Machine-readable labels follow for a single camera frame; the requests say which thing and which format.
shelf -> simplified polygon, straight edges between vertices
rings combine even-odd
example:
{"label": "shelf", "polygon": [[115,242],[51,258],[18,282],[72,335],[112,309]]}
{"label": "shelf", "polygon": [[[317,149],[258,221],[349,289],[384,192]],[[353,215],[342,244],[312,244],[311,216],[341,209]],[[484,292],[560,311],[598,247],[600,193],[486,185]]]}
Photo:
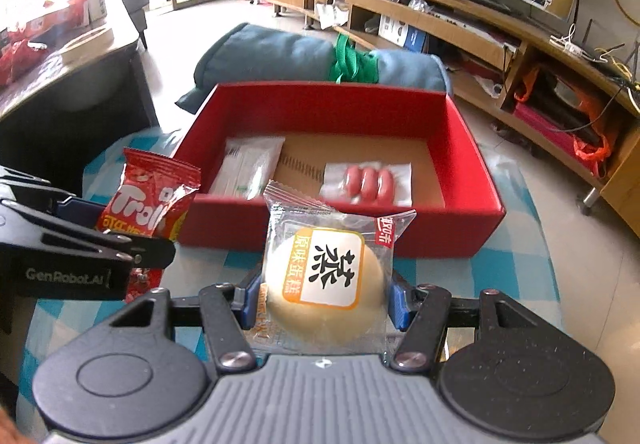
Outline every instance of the shelf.
{"label": "shelf", "polygon": [[564,150],[557,147],[551,141],[549,141],[544,135],[538,132],[536,129],[527,125],[521,119],[513,116],[496,105],[496,100],[487,94],[480,84],[470,74],[461,70],[449,73],[451,82],[453,85],[454,94],[461,99],[468,101],[472,105],[475,105],[479,109],[492,115],[498,121],[501,121],[508,127],[512,128],[516,132],[524,135],[527,139],[538,145],[545,151],[548,151],[564,166],[574,171],[577,175],[582,177],[589,185],[593,186],[597,190],[601,190],[603,183],[597,179],[588,169],[582,166],[578,161],[565,153]]}
{"label": "shelf", "polygon": [[432,36],[449,42],[505,72],[513,58],[513,52],[505,50],[497,42],[492,42],[473,31],[466,30],[441,18],[412,10],[408,6],[388,0],[346,0],[346,2],[358,8],[400,20],[421,31],[426,31]]}
{"label": "shelf", "polygon": [[316,12],[313,10],[308,10],[306,8],[300,8],[298,6],[294,6],[293,4],[287,4],[286,2],[279,2],[277,0],[266,0],[269,4],[275,4],[276,6],[280,6],[281,8],[286,8],[287,11],[295,11],[297,13],[302,13],[303,15],[312,18],[313,20],[318,20],[316,17]]}
{"label": "shelf", "polygon": [[619,85],[604,76],[600,71],[574,55],[565,52],[549,42],[549,34],[539,28],[511,17],[500,11],[488,8],[482,4],[470,0],[427,0],[436,4],[441,4],[449,8],[455,9],[470,17],[476,18],[481,22],[488,23],[500,30],[511,34],[521,41],[525,41],[536,49],[548,54],[552,58],[558,60],[559,63],[571,68],[583,78],[591,81],[594,85],[603,90],[607,95],[616,94],[616,101],[634,117],[640,117],[640,114],[629,103],[626,92],[619,91]]}
{"label": "shelf", "polygon": [[334,26],[337,33],[346,34],[356,44],[365,49],[402,49],[400,46],[391,43],[385,38],[380,38],[377,34],[364,33],[363,31],[348,30],[340,26]]}

tv stand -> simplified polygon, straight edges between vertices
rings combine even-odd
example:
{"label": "tv stand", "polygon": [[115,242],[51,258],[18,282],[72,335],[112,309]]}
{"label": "tv stand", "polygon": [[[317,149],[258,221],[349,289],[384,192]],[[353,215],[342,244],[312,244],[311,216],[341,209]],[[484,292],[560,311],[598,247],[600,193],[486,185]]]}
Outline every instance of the tv stand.
{"label": "tv stand", "polygon": [[[281,8],[305,15],[307,24],[317,20],[314,3],[322,0],[268,0],[279,12]],[[479,58],[487,65],[504,70],[504,85],[497,98],[487,94],[473,76],[457,70],[450,73],[456,96],[491,114],[508,128],[523,135],[548,151],[558,161],[579,175],[592,190],[581,209],[587,211],[602,197],[640,236],[640,114],[630,103],[626,90],[580,58],[564,52],[549,42],[549,34],[534,25],[471,0],[426,0],[502,31],[519,44],[515,52],[503,50],[451,21],[424,14],[387,0],[346,0],[350,8],[347,24],[334,27],[366,49],[400,49],[384,38],[364,32],[364,23],[374,15],[386,15],[441,38],[460,50]],[[614,153],[607,160],[606,174],[596,176],[574,157],[551,142],[540,131],[512,113],[514,91],[536,63],[552,65],[575,81],[584,83],[603,96],[604,102],[614,97],[609,111],[616,110],[623,128]]]}

screw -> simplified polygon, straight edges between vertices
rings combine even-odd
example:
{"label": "screw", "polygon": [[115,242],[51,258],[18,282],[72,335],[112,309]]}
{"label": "screw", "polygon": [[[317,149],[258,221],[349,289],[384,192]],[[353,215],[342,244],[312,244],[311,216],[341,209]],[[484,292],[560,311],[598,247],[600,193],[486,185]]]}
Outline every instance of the screw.
{"label": "screw", "polygon": [[220,364],[226,368],[244,368],[249,366],[253,361],[251,355],[244,350],[238,352],[227,352],[222,354],[220,358]]}
{"label": "screw", "polygon": [[314,364],[318,368],[322,368],[322,370],[324,370],[325,368],[329,368],[329,366],[331,366],[333,362],[331,360],[328,360],[327,358],[321,358],[318,361],[315,361]]}
{"label": "screw", "polygon": [[412,370],[427,364],[427,356],[422,352],[401,352],[395,357],[396,364],[401,368]]}

cardboard bottom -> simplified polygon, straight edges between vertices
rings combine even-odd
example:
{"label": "cardboard bottom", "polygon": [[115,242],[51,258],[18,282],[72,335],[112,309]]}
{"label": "cardboard bottom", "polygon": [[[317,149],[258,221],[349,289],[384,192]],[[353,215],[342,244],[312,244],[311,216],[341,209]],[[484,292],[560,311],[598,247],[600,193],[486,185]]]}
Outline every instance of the cardboard bottom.
{"label": "cardboard bottom", "polygon": [[413,206],[443,208],[444,198],[424,139],[373,135],[279,134],[285,142],[273,179],[318,197],[327,163],[412,165]]}

tile floor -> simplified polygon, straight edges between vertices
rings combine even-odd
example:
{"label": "tile floor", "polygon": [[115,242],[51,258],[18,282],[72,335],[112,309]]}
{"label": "tile floor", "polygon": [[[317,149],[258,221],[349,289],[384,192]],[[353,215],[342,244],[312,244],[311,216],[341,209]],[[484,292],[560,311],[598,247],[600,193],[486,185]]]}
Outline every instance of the tile floor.
{"label": "tile floor", "polygon": [[[174,101],[193,87],[193,68],[202,53],[241,22],[333,39],[334,33],[303,31],[293,14],[274,18],[270,6],[222,0],[179,12],[147,16],[148,52],[143,63],[161,125],[178,128],[193,116]],[[593,215],[580,214],[575,198],[588,186],[546,154],[533,158],[503,141],[491,117],[458,103],[478,142],[516,159],[542,220],[556,269],[564,326],[596,350],[616,378],[616,400],[601,431],[610,444],[635,444],[640,432],[640,242],[617,214],[600,201]]]}

